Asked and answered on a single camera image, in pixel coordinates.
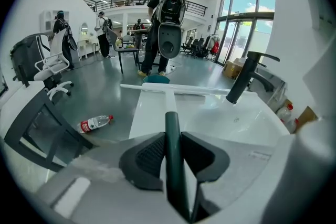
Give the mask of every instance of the person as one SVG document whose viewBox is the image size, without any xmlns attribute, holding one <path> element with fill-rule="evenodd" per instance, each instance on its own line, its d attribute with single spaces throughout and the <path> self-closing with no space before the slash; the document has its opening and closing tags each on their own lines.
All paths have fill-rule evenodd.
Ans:
<svg viewBox="0 0 336 224">
<path fill-rule="evenodd" d="M 60 10 L 56 17 L 55 17 L 55 24 L 54 24 L 54 28 L 53 28 L 53 33 L 57 34 L 58 32 L 64 30 L 65 28 L 69 27 L 69 24 L 67 23 L 66 20 L 64 20 L 64 12 L 63 10 Z M 70 50 L 70 45 L 69 45 L 69 41 L 68 41 L 68 36 L 67 36 L 67 32 L 65 33 L 64 37 L 63 37 L 63 41 L 62 41 L 62 52 L 64 57 L 69 61 L 69 67 L 68 67 L 68 71 L 73 70 L 75 68 L 74 63 L 72 62 L 72 56 L 71 56 L 71 50 Z"/>
<path fill-rule="evenodd" d="M 133 26 L 133 30 L 140 30 L 140 29 L 145 29 L 145 26 L 141 23 L 141 19 L 138 19 L 138 22 Z M 142 33 L 135 32 L 134 38 L 135 38 L 135 47 L 137 49 L 141 49 Z"/>
<path fill-rule="evenodd" d="M 108 17 L 105 16 L 104 12 L 100 12 L 97 19 L 97 24 L 95 30 L 97 31 L 97 36 L 99 40 L 100 52 L 105 58 L 112 58 L 115 56 L 110 55 L 110 44 L 106 38 L 106 33 L 103 31 L 103 25 Z"/>
<path fill-rule="evenodd" d="M 148 15 L 151 18 L 152 26 L 148 32 L 145 58 L 142 62 L 141 70 L 138 70 L 138 75 L 143 76 L 143 77 L 146 77 L 147 75 L 150 74 L 157 51 L 159 49 L 159 43 L 158 43 L 158 33 L 159 32 L 158 31 L 159 31 L 160 22 L 156 18 L 156 14 L 154 14 L 154 9 L 158 6 L 159 3 L 160 3 L 160 0 L 150 0 L 147 5 Z M 168 59 L 164 58 L 161 55 L 160 61 L 159 61 L 159 69 L 158 69 L 159 75 L 161 76 L 165 75 L 167 65 L 168 65 Z"/>
</svg>

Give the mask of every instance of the white sink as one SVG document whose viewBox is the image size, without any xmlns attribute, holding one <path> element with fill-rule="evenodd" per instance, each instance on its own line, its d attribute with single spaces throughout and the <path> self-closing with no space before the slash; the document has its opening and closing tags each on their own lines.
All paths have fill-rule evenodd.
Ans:
<svg viewBox="0 0 336 224">
<path fill-rule="evenodd" d="M 280 136 L 289 134 L 278 117 L 256 93 L 244 92 L 237 104 L 233 105 L 225 98 L 228 91 L 213 90 L 213 94 L 205 96 L 175 94 L 181 131 L 266 146 L 275 146 Z M 163 132 L 165 113 L 165 94 L 142 90 L 129 138 Z"/>
</svg>

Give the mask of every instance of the cardboard box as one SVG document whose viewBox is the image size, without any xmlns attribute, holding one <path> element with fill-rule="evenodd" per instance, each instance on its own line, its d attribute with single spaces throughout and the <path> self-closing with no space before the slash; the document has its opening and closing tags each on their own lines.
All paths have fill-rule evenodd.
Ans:
<svg viewBox="0 0 336 224">
<path fill-rule="evenodd" d="M 296 127 L 294 133 L 298 133 L 298 131 L 301 129 L 303 125 L 305 125 L 308 122 L 317 120 L 318 117 L 314 113 L 314 111 L 307 106 L 306 109 L 302 112 L 302 114 L 298 117 L 299 124 Z"/>
<path fill-rule="evenodd" d="M 226 61 L 223 69 L 223 74 L 231 79 L 235 79 L 238 77 L 241 70 L 242 66 L 239 66 L 231 61 Z"/>
</svg>

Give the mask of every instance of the black table leg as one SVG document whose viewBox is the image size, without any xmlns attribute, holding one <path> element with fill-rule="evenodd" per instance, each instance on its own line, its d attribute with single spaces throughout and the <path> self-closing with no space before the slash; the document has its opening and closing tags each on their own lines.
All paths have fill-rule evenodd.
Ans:
<svg viewBox="0 0 336 224">
<path fill-rule="evenodd" d="M 134 58 L 134 62 L 135 62 L 135 66 L 137 66 L 137 61 L 136 61 L 136 58 L 135 58 L 135 53 L 133 52 L 133 58 Z"/>
<path fill-rule="evenodd" d="M 136 57 L 136 58 L 137 58 L 137 59 L 136 59 L 136 60 L 137 60 L 136 62 L 138 63 L 139 70 L 140 70 L 139 52 L 138 52 L 138 51 L 137 51 L 137 53 L 136 53 L 136 56 L 137 56 L 137 57 Z"/>
<path fill-rule="evenodd" d="M 119 51 L 118 51 L 118 56 L 119 56 L 119 64 L 120 64 L 121 73 L 124 74 L 124 72 L 122 71 L 121 53 Z"/>
</svg>

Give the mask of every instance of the plastic bottle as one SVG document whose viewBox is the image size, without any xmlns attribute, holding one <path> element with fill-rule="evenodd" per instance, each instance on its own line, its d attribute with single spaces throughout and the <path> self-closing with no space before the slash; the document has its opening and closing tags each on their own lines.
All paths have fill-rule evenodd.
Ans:
<svg viewBox="0 0 336 224">
<path fill-rule="evenodd" d="M 91 130 L 100 128 L 108 124 L 113 120 L 113 115 L 101 115 L 94 118 L 90 118 L 87 121 L 82 121 L 77 125 L 77 131 L 81 134 L 90 132 Z"/>
<path fill-rule="evenodd" d="M 283 108 L 278 110 L 277 116 L 279 117 L 279 119 L 281 119 L 283 124 L 286 124 L 289 121 L 290 117 L 292 116 L 292 109 L 293 105 L 288 104 L 287 106 L 284 106 Z"/>
<path fill-rule="evenodd" d="M 286 124 L 287 130 L 289 131 L 290 134 L 292 134 L 295 131 L 298 124 L 299 124 L 298 119 L 291 120 Z"/>
</svg>

